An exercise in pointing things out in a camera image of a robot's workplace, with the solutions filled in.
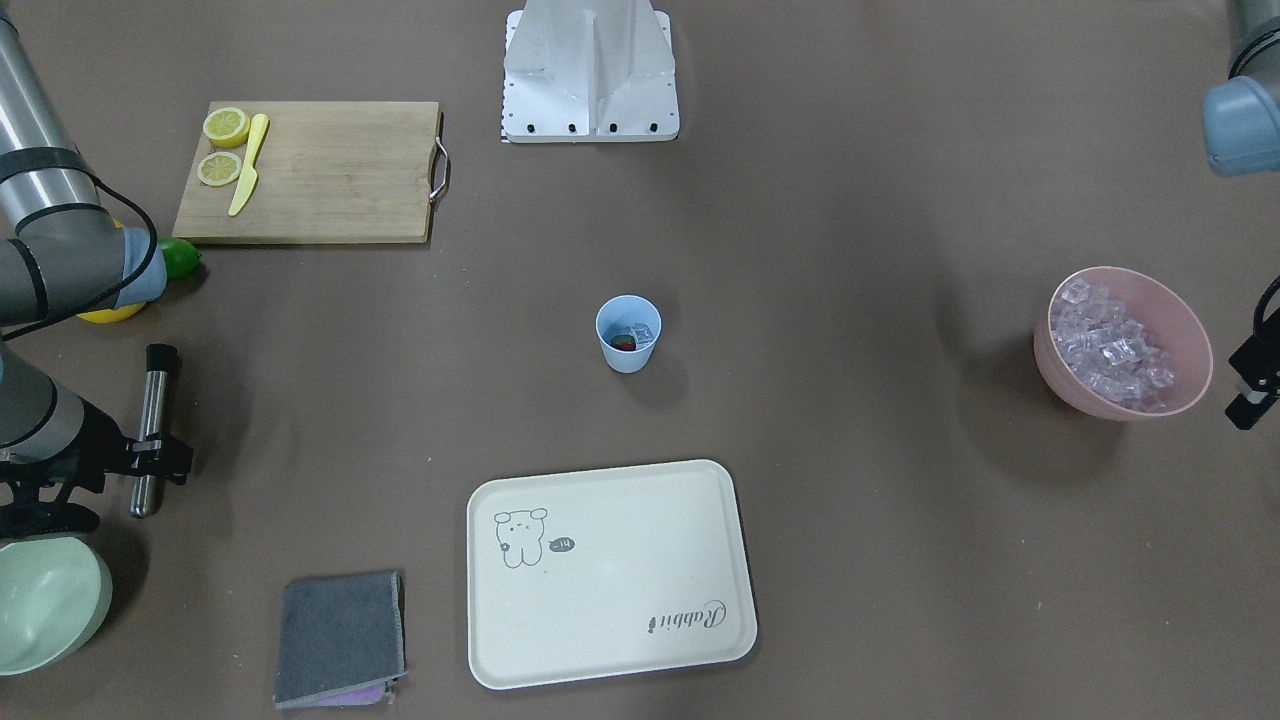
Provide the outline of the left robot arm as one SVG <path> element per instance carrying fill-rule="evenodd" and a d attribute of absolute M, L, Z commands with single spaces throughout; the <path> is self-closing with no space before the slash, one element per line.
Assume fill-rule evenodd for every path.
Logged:
<path fill-rule="evenodd" d="M 1230 1 L 1231 56 L 1228 78 L 1202 100 L 1202 129 L 1210 169 L 1221 177 L 1279 169 L 1279 4 Z M 1225 410 L 1239 430 L 1252 429 L 1277 404 L 1279 316 L 1271 281 L 1256 302 L 1251 333 L 1230 355 L 1239 378 Z"/>

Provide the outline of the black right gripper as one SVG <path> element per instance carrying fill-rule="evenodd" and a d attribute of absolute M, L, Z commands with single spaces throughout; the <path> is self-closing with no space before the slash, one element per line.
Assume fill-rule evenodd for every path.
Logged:
<path fill-rule="evenodd" d="M 133 442 L 106 413 L 83 400 L 81 406 L 83 421 L 67 448 L 61 477 L 65 493 L 74 489 L 102 493 L 106 474 L 154 477 L 174 486 L 187 484 L 193 450 L 184 441 L 174 436 L 154 436 Z"/>

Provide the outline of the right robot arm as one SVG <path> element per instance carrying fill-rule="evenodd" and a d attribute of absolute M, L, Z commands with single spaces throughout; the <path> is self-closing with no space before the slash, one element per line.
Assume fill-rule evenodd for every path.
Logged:
<path fill-rule="evenodd" d="M 152 223 L 115 227 L 45 92 L 9 15 L 3 18 L 3 325 L 37 331 L 81 313 L 155 300 L 166 268 Z M 3 350 L 3 454 L 20 469 L 79 461 L 64 484 L 100 492 L 127 442 L 76 392 Z"/>

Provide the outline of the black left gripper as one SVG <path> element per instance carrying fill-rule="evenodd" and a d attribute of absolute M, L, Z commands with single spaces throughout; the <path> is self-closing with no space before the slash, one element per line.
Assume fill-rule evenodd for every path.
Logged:
<path fill-rule="evenodd" d="M 1236 373 L 1238 393 L 1226 406 L 1225 416 L 1239 430 L 1251 430 L 1277 402 L 1277 341 L 1251 334 L 1228 359 Z"/>

